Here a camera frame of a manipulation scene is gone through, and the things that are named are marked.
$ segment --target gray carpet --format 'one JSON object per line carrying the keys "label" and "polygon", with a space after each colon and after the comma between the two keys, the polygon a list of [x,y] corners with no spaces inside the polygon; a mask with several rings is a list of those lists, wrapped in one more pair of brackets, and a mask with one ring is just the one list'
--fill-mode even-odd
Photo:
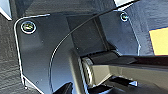
{"label": "gray carpet", "polygon": [[[25,90],[20,79],[13,24],[19,17],[53,12],[90,13],[113,7],[110,0],[10,0],[13,21],[0,14],[0,94],[38,94]],[[153,55],[148,31],[168,26],[167,0],[141,0],[126,11],[142,46],[141,55]]]}

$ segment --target curved edge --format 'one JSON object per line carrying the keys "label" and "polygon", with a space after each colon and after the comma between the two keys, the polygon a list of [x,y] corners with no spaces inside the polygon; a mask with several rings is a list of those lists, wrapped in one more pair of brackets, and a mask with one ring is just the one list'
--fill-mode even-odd
{"label": "curved edge", "polygon": [[24,75],[23,75],[23,69],[22,69],[22,61],[21,61],[21,56],[20,56],[20,50],[19,50],[19,42],[18,42],[18,36],[16,33],[16,26],[19,21],[27,18],[33,18],[33,17],[42,17],[42,16],[49,16],[50,14],[44,14],[44,15],[37,15],[37,16],[29,16],[29,17],[23,17],[18,19],[15,24],[14,24],[14,34],[15,34],[15,42],[16,42],[16,49],[18,53],[18,60],[19,60],[19,66],[20,66],[20,73],[21,73],[21,81],[22,84],[24,85],[24,79],[27,80],[32,86],[34,86],[35,89],[37,89],[40,93],[44,94],[40,89],[38,89],[30,80],[28,80]]}

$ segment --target floor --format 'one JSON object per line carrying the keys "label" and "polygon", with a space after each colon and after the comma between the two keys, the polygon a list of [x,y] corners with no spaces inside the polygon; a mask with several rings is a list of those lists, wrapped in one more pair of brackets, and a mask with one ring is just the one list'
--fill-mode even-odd
{"label": "floor", "polygon": [[[7,21],[0,15],[0,94],[39,94],[36,90],[25,90],[20,80],[13,33],[16,19],[62,11],[96,13],[113,7],[113,2],[110,0],[65,0],[65,2],[62,0],[10,0],[10,2],[13,21]],[[153,55],[148,31],[168,26],[167,5],[167,0],[141,0],[126,9],[141,44],[140,55]]]}

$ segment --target wooden surface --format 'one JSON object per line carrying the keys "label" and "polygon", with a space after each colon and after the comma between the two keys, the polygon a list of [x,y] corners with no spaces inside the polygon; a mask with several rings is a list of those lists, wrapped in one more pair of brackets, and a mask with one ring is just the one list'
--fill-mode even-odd
{"label": "wooden surface", "polygon": [[[15,1],[10,0],[13,21],[7,21],[5,17],[0,15],[0,94],[38,94],[36,90],[25,90],[21,83],[13,33],[13,25],[18,17],[61,12],[63,10],[65,10],[64,12],[76,10],[76,12],[90,13],[113,7],[110,0],[71,0],[74,1],[73,4],[69,0],[65,0],[65,3],[62,2],[63,0]],[[167,5],[167,0],[141,0],[126,9],[141,44],[140,55],[153,55],[148,31],[168,26]]]}

